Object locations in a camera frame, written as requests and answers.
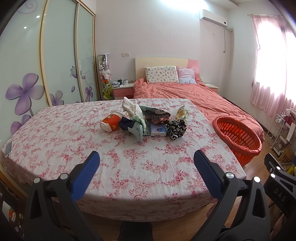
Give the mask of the black white checkered scrunchie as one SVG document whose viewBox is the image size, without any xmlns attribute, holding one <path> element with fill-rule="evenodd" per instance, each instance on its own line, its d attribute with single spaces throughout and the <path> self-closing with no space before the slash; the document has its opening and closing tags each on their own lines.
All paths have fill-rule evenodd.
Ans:
<svg viewBox="0 0 296 241">
<path fill-rule="evenodd" d="M 171 140 L 176 140 L 178 138 L 181 138 L 186 130 L 187 125 L 184 120 L 169 120 L 165 124 L 166 133 L 170 137 Z"/>
</svg>

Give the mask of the navy light-blue wrapper bag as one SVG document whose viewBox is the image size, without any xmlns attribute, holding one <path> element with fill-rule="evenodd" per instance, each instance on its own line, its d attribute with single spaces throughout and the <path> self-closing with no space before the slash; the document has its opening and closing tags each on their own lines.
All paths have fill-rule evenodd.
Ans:
<svg viewBox="0 0 296 241">
<path fill-rule="evenodd" d="M 132 133 L 142 143 L 144 131 L 140 123 L 123 116 L 118 124 L 122 130 Z"/>
</svg>

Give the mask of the blue tissue pack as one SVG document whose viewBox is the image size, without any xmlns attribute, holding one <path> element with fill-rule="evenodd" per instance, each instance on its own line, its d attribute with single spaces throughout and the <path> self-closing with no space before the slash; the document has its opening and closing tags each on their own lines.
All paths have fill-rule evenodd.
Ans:
<svg viewBox="0 0 296 241">
<path fill-rule="evenodd" d="M 165 137 L 167 135 L 166 127 L 164 124 L 150 124 L 152 137 Z"/>
</svg>

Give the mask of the light green sock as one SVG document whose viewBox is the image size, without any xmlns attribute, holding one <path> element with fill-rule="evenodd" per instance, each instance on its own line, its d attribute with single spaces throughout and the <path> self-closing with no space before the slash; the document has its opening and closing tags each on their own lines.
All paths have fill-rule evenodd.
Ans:
<svg viewBox="0 0 296 241">
<path fill-rule="evenodd" d="M 143 116 L 133 115 L 132 120 L 136 121 L 142 125 L 143 132 L 147 131 L 147 122 Z"/>
</svg>

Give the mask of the white tissue paper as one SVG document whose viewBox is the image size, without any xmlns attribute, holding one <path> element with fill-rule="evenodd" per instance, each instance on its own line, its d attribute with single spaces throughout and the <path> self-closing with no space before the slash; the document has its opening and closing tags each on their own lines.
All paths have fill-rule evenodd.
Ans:
<svg viewBox="0 0 296 241">
<path fill-rule="evenodd" d="M 123 111 L 126 111 L 128 113 L 131 120 L 144 120 L 144 115 L 140 106 L 136 103 L 131 102 L 127 97 L 123 98 L 122 109 Z"/>
</svg>

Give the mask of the grey-green sock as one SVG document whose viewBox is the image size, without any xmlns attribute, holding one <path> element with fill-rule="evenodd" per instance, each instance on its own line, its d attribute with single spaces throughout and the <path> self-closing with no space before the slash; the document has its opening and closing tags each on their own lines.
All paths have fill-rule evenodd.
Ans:
<svg viewBox="0 0 296 241">
<path fill-rule="evenodd" d="M 142 110 L 142 113 L 146 118 L 150 118 L 153 120 L 160 119 L 160 118 L 169 118 L 171 116 L 170 113 L 168 113 L 162 109 L 151 108 L 151 107 L 143 106 L 143 105 L 140 105 L 139 107 Z"/>
</svg>

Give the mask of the red plaid scrunchie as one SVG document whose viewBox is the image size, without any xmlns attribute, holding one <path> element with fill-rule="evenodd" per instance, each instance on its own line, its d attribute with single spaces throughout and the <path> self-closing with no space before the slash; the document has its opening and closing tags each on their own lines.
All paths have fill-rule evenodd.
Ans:
<svg viewBox="0 0 296 241">
<path fill-rule="evenodd" d="M 160 117 L 160 118 L 147 118 L 147 121 L 153 123 L 154 125 L 162 125 L 167 123 L 170 120 L 169 117 Z"/>
</svg>

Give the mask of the crumpled yellow snack wrapper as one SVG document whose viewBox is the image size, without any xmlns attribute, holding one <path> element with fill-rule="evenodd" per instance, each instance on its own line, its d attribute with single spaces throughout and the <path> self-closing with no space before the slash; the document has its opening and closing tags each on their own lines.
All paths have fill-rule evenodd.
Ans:
<svg viewBox="0 0 296 241">
<path fill-rule="evenodd" d="M 175 119 L 176 120 L 183 120 L 184 122 L 187 122 L 188 121 L 188 115 L 189 115 L 189 111 L 183 105 L 178 109 Z"/>
</svg>

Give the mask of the salmon pink bed duvet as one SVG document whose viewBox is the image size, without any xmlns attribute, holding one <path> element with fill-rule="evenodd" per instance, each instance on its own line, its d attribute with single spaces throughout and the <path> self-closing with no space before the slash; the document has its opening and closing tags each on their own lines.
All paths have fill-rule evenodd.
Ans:
<svg viewBox="0 0 296 241">
<path fill-rule="evenodd" d="M 140 78 L 135 81 L 133 89 L 134 98 L 189 99 L 208 121 L 212 122 L 218 116 L 230 116 L 247 125 L 258 135 L 261 141 L 264 140 L 264 130 L 255 118 L 212 91 L 203 83 L 180 84 L 165 82 L 148 84 L 144 78 Z"/>
</svg>

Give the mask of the right side nightstand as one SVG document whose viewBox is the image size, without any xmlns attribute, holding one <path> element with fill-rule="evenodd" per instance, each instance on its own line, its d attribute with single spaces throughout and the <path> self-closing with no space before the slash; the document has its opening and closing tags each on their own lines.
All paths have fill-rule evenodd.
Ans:
<svg viewBox="0 0 296 241">
<path fill-rule="evenodd" d="M 213 85 L 213 84 L 210 84 L 210 83 L 205 83 L 205 85 L 210 89 L 212 90 L 213 92 L 215 93 L 218 93 L 218 87 Z"/>
</svg>

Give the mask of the green frog plush toy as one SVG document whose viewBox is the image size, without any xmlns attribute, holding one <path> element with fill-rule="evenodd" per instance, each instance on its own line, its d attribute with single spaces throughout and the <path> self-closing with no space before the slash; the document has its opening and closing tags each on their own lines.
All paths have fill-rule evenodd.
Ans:
<svg viewBox="0 0 296 241">
<path fill-rule="evenodd" d="M 110 83 L 106 83 L 103 87 L 103 98 L 105 100 L 112 100 L 113 97 L 112 97 L 112 86 Z"/>
</svg>

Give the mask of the pink white nightstand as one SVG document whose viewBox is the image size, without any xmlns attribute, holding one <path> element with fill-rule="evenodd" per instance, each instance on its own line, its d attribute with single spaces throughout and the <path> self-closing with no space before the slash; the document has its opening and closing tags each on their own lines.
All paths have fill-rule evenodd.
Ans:
<svg viewBox="0 0 296 241">
<path fill-rule="evenodd" d="M 123 99 L 124 97 L 127 97 L 128 99 L 133 99 L 133 96 L 134 96 L 133 83 L 120 85 L 119 87 L 113 88 L 114 99 Z"/>
</svg>

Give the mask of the plush toy display tube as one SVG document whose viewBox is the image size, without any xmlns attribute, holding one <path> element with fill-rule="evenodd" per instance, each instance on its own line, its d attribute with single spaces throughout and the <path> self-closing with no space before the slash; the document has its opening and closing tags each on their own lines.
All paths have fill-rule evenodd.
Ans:
<svg viewBox="0 0 296 241">
<path fill-rule="evenodd" d="M 106 83 L 111 84 L 111 72 L 109 69 L 109 54 L 100 54 L 97 56 L 97 63 L 98 63 L 98 75 L 99 75 L 99 90 L 100 90 L 100 97 L 102 100 L 103 98 L 103 87 Z"/>
</svg>

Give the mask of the glass sliding wardrobe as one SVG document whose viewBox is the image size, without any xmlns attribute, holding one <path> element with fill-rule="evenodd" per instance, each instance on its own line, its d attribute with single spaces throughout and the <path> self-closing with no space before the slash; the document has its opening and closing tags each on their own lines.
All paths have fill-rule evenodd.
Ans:
<svg viewBox="0 0 296 241">
<path fill-rule="evenodd" d="M 96 1 L 1 1 L 1 143 L 48 106 L 100 100 Z"/>
</svg>

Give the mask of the white wall air conditioner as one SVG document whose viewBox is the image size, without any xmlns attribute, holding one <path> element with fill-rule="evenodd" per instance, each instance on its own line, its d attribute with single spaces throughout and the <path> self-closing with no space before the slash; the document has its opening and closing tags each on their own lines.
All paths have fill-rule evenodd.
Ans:
<svg viewBox="0 0 296 241">
<path fill-rule="evenodd" d="M 208 11 L 206 9 L 203 9 L 199 13 L 199 17 L 200 17 L 200 20 L 208 21 L 208 22 L 218 25 L 222 28 L 228 27 L 226 18 L 224 18 L 220 15 L 217 15 L 211 11 Z"/>
</svg>

